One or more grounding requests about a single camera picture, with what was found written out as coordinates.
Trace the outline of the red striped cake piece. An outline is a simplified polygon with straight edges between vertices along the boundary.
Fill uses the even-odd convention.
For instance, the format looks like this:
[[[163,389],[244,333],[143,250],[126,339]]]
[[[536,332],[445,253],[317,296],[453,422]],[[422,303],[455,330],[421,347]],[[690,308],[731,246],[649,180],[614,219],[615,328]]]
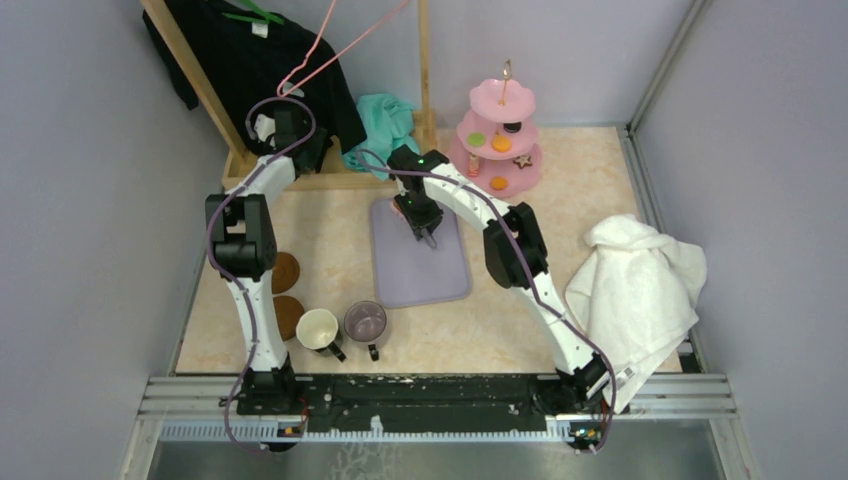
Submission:
[[[480,158],[478,155],[470,153],[468,157],[467,163],[467,175],[470,178],[475,178],[479,175],[480,171]]]

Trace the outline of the orange waffle round cookie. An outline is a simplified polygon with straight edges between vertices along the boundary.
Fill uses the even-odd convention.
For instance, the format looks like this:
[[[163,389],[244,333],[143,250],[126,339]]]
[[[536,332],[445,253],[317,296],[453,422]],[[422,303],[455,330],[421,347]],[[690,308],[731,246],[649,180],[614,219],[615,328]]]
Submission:
[[[495,152],[505,153],[511,150],[512,143],[508,137],[495,135],[492,139],[491,147]]]

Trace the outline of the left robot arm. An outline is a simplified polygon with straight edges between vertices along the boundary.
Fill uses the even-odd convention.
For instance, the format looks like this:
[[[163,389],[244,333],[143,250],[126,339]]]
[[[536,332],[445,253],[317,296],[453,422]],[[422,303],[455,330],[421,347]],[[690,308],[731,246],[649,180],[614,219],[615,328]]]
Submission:
[[[291,153],[312,139],[316,122],[299,100],[275,97],[271,102],[294,116],[293,142],[260,157],[244,179],[208,196],[204,204],[206,257],[232,294],[244,336],[245,365],[224,403],[240,415],[295,413],[300,404],[273,303],[278,248],[270,207],[302,173],[313,169],[312,162],[298,161]]]

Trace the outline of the orange swirl cookie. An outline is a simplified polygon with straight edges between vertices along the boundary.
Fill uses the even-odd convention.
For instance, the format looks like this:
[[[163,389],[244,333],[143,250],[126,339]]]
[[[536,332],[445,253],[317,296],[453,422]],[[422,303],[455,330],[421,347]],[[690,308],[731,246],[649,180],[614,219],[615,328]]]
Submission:
[[[495,191],[503,191],[509,187],[509,181],[502,176],[495,176],[490,181],[490,187]]]

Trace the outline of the pink food tongs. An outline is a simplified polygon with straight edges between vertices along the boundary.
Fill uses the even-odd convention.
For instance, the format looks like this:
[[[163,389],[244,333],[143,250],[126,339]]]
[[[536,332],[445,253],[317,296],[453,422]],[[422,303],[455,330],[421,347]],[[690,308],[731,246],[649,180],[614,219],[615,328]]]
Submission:
[[[396,200],[391,201],[390,208],[401,220],[403,220],[404,222],[407,221],[406,216],[404,215],[403,211],[400,208],[400,205],[397,203]],[[420,231],[414,230],[413,236],[415,237],[417,242],[426,245],[431,250],[437,249],[437,242],[427,229],[423,229]]]

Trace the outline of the green round cookie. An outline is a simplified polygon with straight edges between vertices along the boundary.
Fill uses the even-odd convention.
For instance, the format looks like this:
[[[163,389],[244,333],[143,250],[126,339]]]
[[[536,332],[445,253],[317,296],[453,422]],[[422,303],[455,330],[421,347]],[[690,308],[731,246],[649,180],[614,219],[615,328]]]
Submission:
[[[481,132],[472,132],[467,135],[466,142],[473,148],[480,148],[487,142],[486,135]]]

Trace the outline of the star-shaped iced cookie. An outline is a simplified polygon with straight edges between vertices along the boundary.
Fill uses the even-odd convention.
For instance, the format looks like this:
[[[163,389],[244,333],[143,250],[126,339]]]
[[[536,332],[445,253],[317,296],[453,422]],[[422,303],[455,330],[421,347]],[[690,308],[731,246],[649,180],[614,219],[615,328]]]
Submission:
[[[519,169],[525,169],[533,166],[532,156],[530,154],[524,154],[517,156],[513,159],[513,164],[516,165]]]

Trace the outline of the black sandwich cookie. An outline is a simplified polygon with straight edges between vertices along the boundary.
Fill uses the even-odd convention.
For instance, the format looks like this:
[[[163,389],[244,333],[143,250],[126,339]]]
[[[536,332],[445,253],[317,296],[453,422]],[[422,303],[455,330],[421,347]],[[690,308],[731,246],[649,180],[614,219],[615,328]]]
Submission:
[[[513,123],[504,123],[503,124],[503,131],[505,133],[508,133],[508,134],[516,134],[516,133],[520,132],[521,129],[522,129],[522,123],[521,122],[513,122]]]

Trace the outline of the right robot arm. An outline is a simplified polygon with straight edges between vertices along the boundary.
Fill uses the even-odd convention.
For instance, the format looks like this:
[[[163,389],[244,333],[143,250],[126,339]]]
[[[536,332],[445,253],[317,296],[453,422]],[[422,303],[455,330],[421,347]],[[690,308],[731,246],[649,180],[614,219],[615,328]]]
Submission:
[[[418,154],[399,147],[390,154],[388,168],[399,188],[395,205],[416,239],[432,244],[447,211],[481,233],[490,277],[524,301],[548,335],[565,403],[576,412],[590,411],[609,384],[608,361],[556,292],[533,208],[485,192],[437,150]]]

